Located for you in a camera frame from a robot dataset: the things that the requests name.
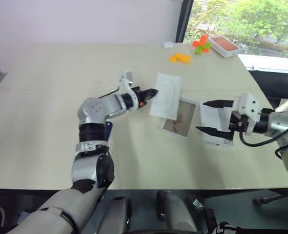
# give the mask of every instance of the black cable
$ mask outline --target black cable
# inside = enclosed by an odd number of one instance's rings
[[[116,89],[115,91],[112,91],[112,92],[110,92],[110,93],[108,93],[108,94],[105,94],[105,95],[103,95],[103,96],[100,96],[99,98],[102,98],[102,97],[105,97],[105,96],[107,96],[107,95],[113,94],[113,93],[117,92],[118,90],[119,90],[119,89]]]
[[[262,145],[266,145],[266,144],[269,144],[269,143],[272,143],[278,139],[280,139],[281,137],[283,137],[284,135],[286,135],[288,133],[288,128],[283,131],[282,133],[280,133],[279,135],[273,137],[272,139],[270,140],[266,140],[266,141],[263,141],[263,142],[259,142],[259,143],[256,143],[256,144],[251,144],[251,143],[248,143],[244,140],[244,137],[243,137],[243,132],[240,132],[240,140],[241,142],[246,145],[246,146],[250,146],[250,147],[258,147],[258,146],[262,146]]]
[[[275,151],[275,155],[279,158],[279,159],[282,159],[282,156],[279,155],[279,152],[282,151],[282,150],[285,150],[288,148],[288,145],[284,145],[280,148],[278,148],[276,151]]]
[[[79,233],[78,225],[76,224],[74,219],[69,214],[67,214],[65,211],[63,211],[63,212],[61,212],[60,216],[62,218],[64,218],[69,223],[69,225],[72,228],[72,231],[73,231],[72,233],[73,234],[78,234]]]

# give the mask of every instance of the white robot part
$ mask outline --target white robot part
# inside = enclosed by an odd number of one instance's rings
[[[131,107],[129,110],[135,111],[139,108],[139,100],[135,92],[130,87],[130,84],[132,83],[132,72],[125,70],[119,80],[119,92],[120,94],[129,94],[131,96],[133,101],[133,107]]]
[[[260,120],[259,102],[252,94],[243,94],[235,98],[232,106],[232,113],[241,118],[241,115],[248,117],[246,135],[251,135],[256,122]]]

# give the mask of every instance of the silver robot arm segment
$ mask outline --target silver robot arm segment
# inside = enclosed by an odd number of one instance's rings
[[[78,110],[79,143],[72,166],[70,189],[57,192],[31,213],[10,234],[77,234],[114,180],[114,164],[105,140],[105,121],[137,110],[157,93],[130,88],[131,72],[120,78],[119,90],[101,98],[89,98]]]

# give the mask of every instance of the floor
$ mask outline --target floor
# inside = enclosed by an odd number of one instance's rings
[[[198,197],[199,191],[172,191],[182,200]],[[155,215],[156,190],[109,190],[104,199],[95,209],[82,234],[94,234],[110,201],[121,195],[132,200],[132,218],[130,231],[145,229],[165,229],[165,223],[160,222]],[[288,229],[288,197],[273,201],[263,206],[255,206],[255,197],[275,195],[269,190],[221,195],[201,199],[207,208],[213,208],[217,222],[226,221],[233,226],[251,229]],[[35,211],[46,201],[45,196],[36,195],[0,195],[0,206],[5,208],[6,226],[17,223],[22,212]]]

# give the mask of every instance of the small white object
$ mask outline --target small white object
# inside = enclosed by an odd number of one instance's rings
[[[251,135],[256,122],[260,120],[259,102],[252,94],[243,94],[235,98],[232,106],[232,113],[238,118],[241,115],[248,117],[246,135]]]
[[[177,120],[181,77],[158,73],[156,89],[149,114],[171,120]]]
[[[211,43],[211,48],[225,58],[238,55],[243,52],[240,47],[223,36],[209,37],[207,42]]]
[[[180,98],[178,120],[166,119],[163,123],[163,130],[177,137],[188,139],[197,105],[198,103],[194,101]]]
[[[173,43],[170,42],[170,41],[166,41],[166,42],[163,43],[163,47],[165,49],[171,48],[171,47],[173,47]]]
[[[230,115],[228,113],[230,108],[213,108],[210,106],[204,106],[203,102],[200,103],[201,112],[201,126],[216,128],[221,132],[229,132],[228,125]],[[232,140],[227,140],[225,138],[220,138],[217,136],[211,136],[207,133],[202,132],[203,141],[209,145],[221,145],[228,148],[234,146]]]

